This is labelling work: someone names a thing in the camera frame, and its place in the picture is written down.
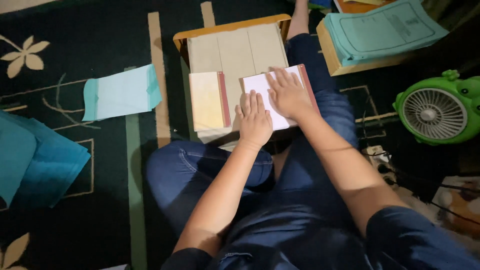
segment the jeans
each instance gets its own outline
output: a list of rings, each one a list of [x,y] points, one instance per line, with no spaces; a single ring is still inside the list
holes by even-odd
[[[300,34],[286,45],[290,66],[304,64],[320,113],[353,147],[358,146],[355,119],[345,96],[336,89],[323,54],[314,38]],[[230,152],[197,142],[174,141],[156,150],[148,160],[146,177],[152,193],[177,236],[196,203],[222,169]],[[304,135],[295,138],[273,189],[251,190],[265,182],[272,171],[272,157],[260,151],[243,189],[235,220],[272,204],[306,204],[323,216],[351,219],[332,186],[315,151]]]

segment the navy shirt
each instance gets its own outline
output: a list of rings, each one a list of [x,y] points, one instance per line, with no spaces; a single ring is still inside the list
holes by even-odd
[[[364,239],[351,220],[326,220],[293,205],[269,207],[237,222],[215,258],[187,248],[162,266],[203,269],[480,270],[480,264],[442,228],[408,208],[375,213]]]

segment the person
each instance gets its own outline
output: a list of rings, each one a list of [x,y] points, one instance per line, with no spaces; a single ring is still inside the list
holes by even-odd
[[[439,227],[408,208],[357,151],[352,109],[336,90],[297,0],[286,43],[304,64],[320,115],[296,76],[267,79],[278,112],[302,135],[286,152],[261,150],[272,134],[263,98],[246,94],[230,153],[174,141],[147,163],[147,181],[178,242],[162,269],[480,269]],[[272,190],[255,192],[274,171]]]

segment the open book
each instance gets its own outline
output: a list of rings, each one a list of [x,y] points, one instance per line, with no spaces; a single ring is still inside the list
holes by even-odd
[[[300,64],[288,67],[285,70],[288,73],[295,73],[298,76],[303,85],[303,89],[305,89],[304,94],[308,95],[311,101],[311,106],[320,114],[317,102],[315,101],[315,97],[313,96],[313,91],[312,87],[310,86],[307,71],[305,70],[305,65]],[[273,76],[274,79],[276,78],[274,72],[270,72],[270,74]],[[257,93],[260,93],[262,95],[264,99],[265,110],[270,110],[270,115],[272,116],[273,130],[286,129],[297,125],[295,121],[281,116],[276,110],[268,94],[268,89],[270,88],[270,85],[268,84],[265,74],[245,77],[241,80],[245,93],[249,93],[250,90],[255,90]]]

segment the beige flower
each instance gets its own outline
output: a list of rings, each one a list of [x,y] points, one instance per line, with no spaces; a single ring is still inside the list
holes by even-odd
[[[0,270],[28,270],[23,266],[10,267],[13,263],[18,261],[22,256],[25,249],[27,248],[28,240],[29,240],[29,234],[27,233],[24,236],[13,241],[8,246],[5,253],[2,253],[0,251]]]
[[[3,36],[0,36],[0,39],[7,41],[18,50],[18,51],[9,52],[5,54],[2,58],[0,58],[0,60],[12,61],[8,65],[8,69],[7,69],[7,75],[9,78],[15,77],[20,72],[24,64],[26,64],[29,69],[33,69],[33,70],[43,69],[42,59],[34,53],[45,49],[45,47],[48,46],[50,42],[40,41],[32,45],[33,36],[31,36],[27,38],[27,40],[25,40],[23,48],[20,48],[15,44],[13,44],[11,41],[5,39]]]

